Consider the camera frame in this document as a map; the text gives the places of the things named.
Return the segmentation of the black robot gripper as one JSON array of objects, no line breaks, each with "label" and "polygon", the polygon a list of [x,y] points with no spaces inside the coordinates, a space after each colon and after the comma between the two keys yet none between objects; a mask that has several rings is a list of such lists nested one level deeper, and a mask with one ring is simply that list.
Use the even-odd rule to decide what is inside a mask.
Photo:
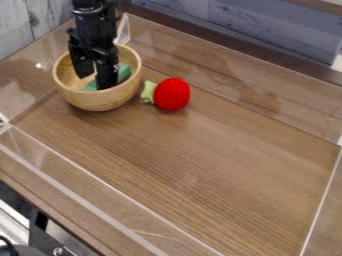
[{"label": "black robot gripper", "polygon": [[67,30],[68,51],[76,75],[89,76],[96,63],[96,88],[108,89],[117,84],[119,50],[113,44],[117,36],[115,9],[73,9],[75,27]]}]

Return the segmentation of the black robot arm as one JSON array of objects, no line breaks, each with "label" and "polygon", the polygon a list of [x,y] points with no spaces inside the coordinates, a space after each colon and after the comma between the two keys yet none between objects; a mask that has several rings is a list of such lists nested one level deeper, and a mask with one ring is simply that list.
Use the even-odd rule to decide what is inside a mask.
[{"label": "black robot arm", "polygon": [[95,75],[97,90],[115,86],[119,79],[116,9],[117,0],[72,0],[76,27],[67,30],[69,57],[80,79]]}]

